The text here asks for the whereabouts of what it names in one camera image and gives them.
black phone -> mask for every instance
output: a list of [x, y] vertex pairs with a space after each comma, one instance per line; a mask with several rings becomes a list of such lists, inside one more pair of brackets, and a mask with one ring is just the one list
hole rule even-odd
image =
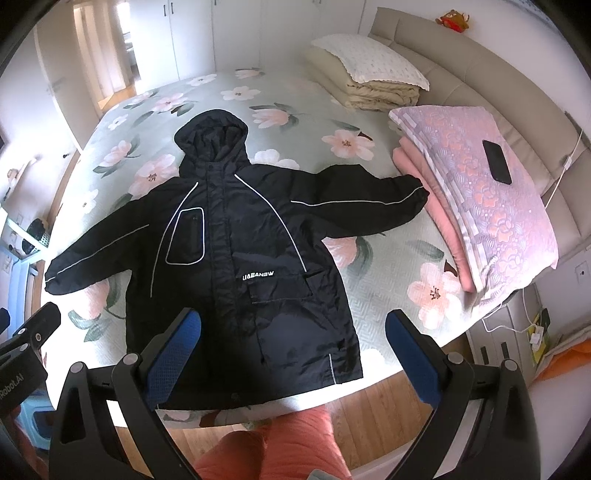
[[511, 185], [513, 181], [501, 146], [488, 140], [483, 140], [482, 146], [488, 159], [488, 167], [491, 170], [492, 178], [506, 185]]

red plush toy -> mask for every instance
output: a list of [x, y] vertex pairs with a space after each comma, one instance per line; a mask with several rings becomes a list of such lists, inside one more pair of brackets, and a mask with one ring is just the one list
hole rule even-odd
[[435, 22], [444, 27], [451, 28], [456, 32], [462, 33], [465, 29], [470, 28], [468, 20], [470, 20], [470, 15], [462, 14], [456, 10], [450, 10], [442, 17], [436, 19]]

chest pocket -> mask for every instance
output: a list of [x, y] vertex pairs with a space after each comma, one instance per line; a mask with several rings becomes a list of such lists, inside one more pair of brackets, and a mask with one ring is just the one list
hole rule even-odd
[[253, 304], [306, 299], [312, 296], [310, 286], [302, 275], [255, 278], [248, 284], [248, 293]]
[[193, 265], [205, 256], [205, 217], [201, 207], [181, 210], [170, 238], [166, 263]]

reflective stripe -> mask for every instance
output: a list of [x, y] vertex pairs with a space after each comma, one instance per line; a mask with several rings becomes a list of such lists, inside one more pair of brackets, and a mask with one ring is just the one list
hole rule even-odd
[[58, 273], [56, 273], [53, 277], [51, 277], [49, 280], [46, 281], [50, 282], [51, 280], [53, 280], [54, 278], [56, 278], [60, 273], [65, 272], [68, 268], [72, 268], [75, 265], [79, 264], [80, 262], [83, 262], [84, 260], [88, 260], [89, 258], [94, 257], [98, 252], [103, 251], [105, 248], [110, 247], [111, 245], [113, 245], [115, 242], [118, 242], [119, 240], [121, 240], [122, 238], [125, 238], [126, 236], [130, 236], [132, 233], [137, 232], [138, 230], [141, 230], [142, 228], [146, 228], [147, 226], [150, 226], [150, 224], [146, 224], [144, 226], [141, 226], [139, 228], [136, 228], [135, 230], [133, 230], [132, 232], [126, 233], [125, 235], [120, 236], [119, 238], [116, 238], [115, 240], [113, 240], [110, 244], [106, 244], [104, 247], [99, 248], [96, 252], [94, 252], [92, 255], [88, 255], [88, 257], [84, 257], [78, 260], [78, 262], [74, 262], [72, 265], [70, 265], [69, 267], [63, 268], [62, 270], [60, 270]]
[[277, 215], [277, 218], [279, 219], [279, 221], [281, 222], [281, 224], [283, 225], [283, 228], [285, 228], [285, 231], [287, 232], [287, 235], [290, 236], [291, 239], [291, 243], [294, 245], [295, 248], [295, 253], [297, 253], [297, 256], [300, 258], [300, 262], [301, 262], [301, 266], [304, 268], [304, 272], [307, 272], [306, 270], [306, 266], [304, 265], [304, 261], [301, 259], [301, 255], [300, 255], [300, 251], [297, 249], [297, 245], [294, 242], [294, 238], [291, 236], [290, 231], [287, 229], [287, 225], [285, 224], [285, 222], [281, 219], [281, 217], [279, 216], [279, 213], [277, 213], [277, 210], [275, 210], [275, 207], [273, 207], [273, 205], [271, 205], [271, 203], [269, 202], [269, 200], [267, 200], [265, 197], [263, 197], [263, 195], [261, 195], [260, 193], [258, 193], [254, 188], [252, 188], [248, 183], [246, 183], [244, 180], [242, 180], [238, 175], [234, 174], [234, 176], [240, 180], [244, 185], [246, 185], [248, 188], [250, 188], [254, 193], [256, 193], [259, 197], [261, 197], [263, 200], [266, 201], [267, 205], [269, 207], [271, 207], [271, 209], [275, 212], [275, 215]]
[[150, 282], [150, 298], [152, 298], [152, 290], [154, 288], [154, 274], [156, 273], [156, 265], [158, 264], [158, 256], [160, 255], [160, 249], [162, 248], [162, 242], [164, 241], [164, 235], [166, 235], [166, 231], [168, 230], [168, 227], [173, 222], [174, 217], [176, 216], [178, 211], [183, 206], [184, 201], [187, 200], [187, 197], [189, 195], [191, 195], [191, 192], [197, 188], [197, 185], [199, 185], [199, 182], [197, 182], [193, 186], [193, 188], [191, 190], [189, 190], [189, 193], [185, 195], [185, 198], [181, 201], [181, 203], [178, 205], [177, 209], [174, 211], [172, 217], [170, 218], [170, 221], [168, 222], [168, 225], [166, 226], [166, 228], [164, 229], [164, 232], [162, 233], [162, 238], [160, 239], [160, 243], [158, 244], [158, 250], [156, 250], [156, 260], [154, 260], [154, 268], [152, 269], [152, 281]]
[[[196, 260], [195, 262], [191, 262], [191, 263], [173, 263], [173, 262], [169, 262], [168, 261], [168, 255], [170, 253], [170, 247], [173, 244], [174, 234], [177, 231], [178, 221], [180, 220], [181, 215], [183, 214], [183, 212], [190, 212], [191, 210], [201, 210], [201, 219], [202, 219], [202, 222], [201, 223], [202, 223], [202, 227], [203, 227], [201, 244], [203, 245], [203, 254], [201, 255], [201, 258], [199, 260]], [[204, 211], [203, 211], [203, 209], [201, 207], [185, 208], [185, 209], [183, 209], [183, 210], [181, 210], [179, 212], [178, 217], [177, 217], [177, 221], [174, 223], [173, 234], [170, 237], [170, 243], [168, 244], [168, 250], [166, 252], [166, 257], [164, 257], [164, 261], [168, 265], [194, 265], [196, 263], [199, 263], [201, 260], [203, 260], [203, 257], [205, 257], [205, 213], [204, 213]]]
[[329, 353], [329, 361], [330, 361], [330, 373], [332, 373], [333, 382], [335, 382], [335, 385], [336, 385], [335, 369], [332, 367], [332, 353]]
[[402, 203], [405, 200], [408, 200], [417, 190], [421, 190], [423, 187], [415, 188], [411, 193], [406, 195], [405, 198], [402, 200], [397, 200], [396, 202], [380, 202], [379, 200], [331, 200], [329, 202], [321, 202], [321, 203], [306, 203], [300, 202], [299, 200], [291, 200], [292, 203], [299, 203], [301, 205], [306, 205], [307, 207], [319, 207], [321, 205], [328, 205], [329, 203], [352, 203], [352, 202], [364, 202], [364, 203], [381, 203], [382, 205], [396, 205], [397, 203]]

white wardrobe door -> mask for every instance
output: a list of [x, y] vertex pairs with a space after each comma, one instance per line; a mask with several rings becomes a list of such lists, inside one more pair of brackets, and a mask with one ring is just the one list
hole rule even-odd
[[261, 0], [212, 0], [213, 46], [218, 71], [258, 67]]
[[170, 30], [180, 80], [215, 71], [210, 0], [171, 0]]
[[178, 81], [167, 0], [128, 0], [131, 41], [142, 87], [149, 90]]
[[320, 4], [318, 0], [266, 0], [263, 18], [264, 66], [292, 63], [316, 36]]
[[365, 0], [316, 0], [320, 2], [317, 38], [333, 33], [356, 34]]

